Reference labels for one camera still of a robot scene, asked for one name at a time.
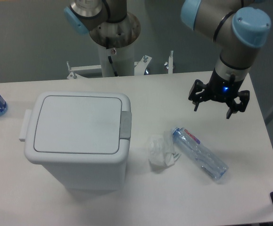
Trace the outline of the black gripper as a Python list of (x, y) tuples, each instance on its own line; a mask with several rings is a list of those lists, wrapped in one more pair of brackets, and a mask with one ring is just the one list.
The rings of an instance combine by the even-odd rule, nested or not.
[(209, 100), (226, 103), (229, 107), (226, 119), (237, 112), (245, 112), (250, 99), (250, 91), (239, 91), (244, 79), (237, 80), (234, 74), (224, 74), (222, 77), (213, 70), (208, 84), (195, 80), (188, 99), (195, 105), (196, 112), (199, 104)]

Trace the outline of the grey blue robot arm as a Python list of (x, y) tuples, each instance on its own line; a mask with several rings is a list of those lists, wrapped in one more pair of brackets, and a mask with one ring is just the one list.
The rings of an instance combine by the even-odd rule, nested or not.
[[(209, 82), (196, 80), (188, 99), (195, 106), (209, 100), (225, 103), (227, 118), (247, 108), (250, 92), (240, 87), (271, 29), (270, 17), (251, 3), (186, 0), (180, 13), (187, 27), (222, 48)], [(77, 33), (90, 35), (97, 44), (104, 77), (135, 75), (134, 43), (141, 25), (125, 0), (73, 0), (64, 14)]]

